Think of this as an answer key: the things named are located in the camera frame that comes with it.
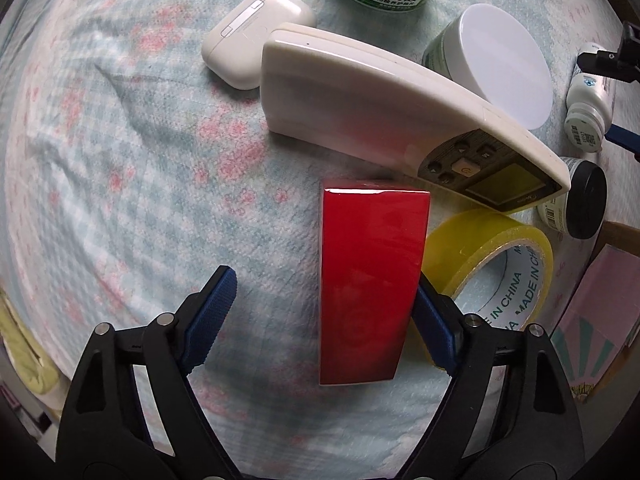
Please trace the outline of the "white pill bottle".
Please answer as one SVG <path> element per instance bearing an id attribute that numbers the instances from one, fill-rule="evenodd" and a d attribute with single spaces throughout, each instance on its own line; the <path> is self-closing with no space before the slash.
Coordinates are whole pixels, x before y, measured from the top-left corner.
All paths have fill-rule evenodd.
<path id="1" fill-rule="evenodd" d="M 568 87 L 564 131 L 576 148 L 599 153 L 611 128 L 615 103 L 611 78 L 577 72 Z"/>

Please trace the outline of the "green jar white lid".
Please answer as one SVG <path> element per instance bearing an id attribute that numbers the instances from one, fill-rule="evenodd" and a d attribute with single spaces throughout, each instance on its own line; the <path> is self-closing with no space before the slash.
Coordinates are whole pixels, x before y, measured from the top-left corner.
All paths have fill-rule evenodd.
<path id="1" fill-rule="evenodd" d="M 528 130 L 550 116 L 553 87 L 540 47 L 516 18 L 492 4 L 466 8 L 427 46 L 422 64 Z"/>

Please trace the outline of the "yellow tape roll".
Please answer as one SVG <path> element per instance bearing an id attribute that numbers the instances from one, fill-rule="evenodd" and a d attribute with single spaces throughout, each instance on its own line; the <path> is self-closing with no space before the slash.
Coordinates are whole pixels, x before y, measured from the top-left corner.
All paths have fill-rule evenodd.
<path id="1" fill-rule="evenodd" d="M 492 327 L 524 330 L 536 320 L 551 282 L 546 234 L 488 209 L 456 214 L 427 235 L 422 272 L 463 314 Z"/>

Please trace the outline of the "red Marubi box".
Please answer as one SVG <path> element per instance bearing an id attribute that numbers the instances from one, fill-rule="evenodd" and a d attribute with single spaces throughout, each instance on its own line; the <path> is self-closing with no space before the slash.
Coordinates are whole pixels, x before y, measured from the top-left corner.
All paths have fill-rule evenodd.
<path id="1" fill-rule="evenodd" d="M 418 289 L 430 209 L 430 193 L 418 188 L 323 182 L 320 385 L 394 378 Z"/>

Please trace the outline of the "white earbuds case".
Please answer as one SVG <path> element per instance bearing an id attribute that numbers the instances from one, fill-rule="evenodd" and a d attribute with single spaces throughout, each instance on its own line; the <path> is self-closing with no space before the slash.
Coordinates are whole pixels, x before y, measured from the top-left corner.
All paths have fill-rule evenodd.
<path id="1" fill-rule="evenodd" d="M 284 23 L 316 26 L 317 19 L 302 0 L 243 0 L 206 35 L 202 59 L 232 88 L 253 90 L 260 83 L 262 47 Z"/>

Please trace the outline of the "small jar black lid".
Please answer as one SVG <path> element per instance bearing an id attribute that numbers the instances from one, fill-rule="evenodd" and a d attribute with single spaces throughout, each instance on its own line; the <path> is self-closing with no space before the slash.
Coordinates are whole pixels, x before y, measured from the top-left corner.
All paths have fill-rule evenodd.
<path id="1" fill-rule="evenodd" d="M 537 206 L 542 222 L 576 240 L 594 237 L 608 203 L 608 181 L 603 169 L 587 159 L 561 157 L 570 172 L 570 190 Z"/>

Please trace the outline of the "yellow green blanket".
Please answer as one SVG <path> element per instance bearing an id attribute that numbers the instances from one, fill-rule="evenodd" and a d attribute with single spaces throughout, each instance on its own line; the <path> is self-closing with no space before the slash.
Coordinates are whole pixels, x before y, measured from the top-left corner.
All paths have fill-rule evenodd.
<path id="1" fill-rule="evenodd" d="M 61 373 L 17 315 L 5 292 L 1 292 L 1 338 L 17 376 L 37 396 L 50 393 Z"/>

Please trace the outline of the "cardboard box pink lining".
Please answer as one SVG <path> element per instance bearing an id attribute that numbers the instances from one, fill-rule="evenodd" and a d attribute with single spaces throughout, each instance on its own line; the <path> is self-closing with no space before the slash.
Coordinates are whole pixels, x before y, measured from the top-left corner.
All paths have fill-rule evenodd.
<path id="1" fill-rule="evenodd" d="M 604 222 L 551 336 L 574 399 L 590 401 L 639 347 L 639 230 Z"/>

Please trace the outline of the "white remote thermometer device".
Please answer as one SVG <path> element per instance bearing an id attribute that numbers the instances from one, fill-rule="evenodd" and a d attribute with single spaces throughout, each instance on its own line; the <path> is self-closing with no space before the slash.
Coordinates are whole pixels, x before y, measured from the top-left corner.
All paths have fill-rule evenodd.
<path id="1" fill-rule="evenodd" d="M 570 189 L 565 162 L 460 84 L 370 44 L 284 24 L 262 48 L 268 128 L 510 214 Z"/>

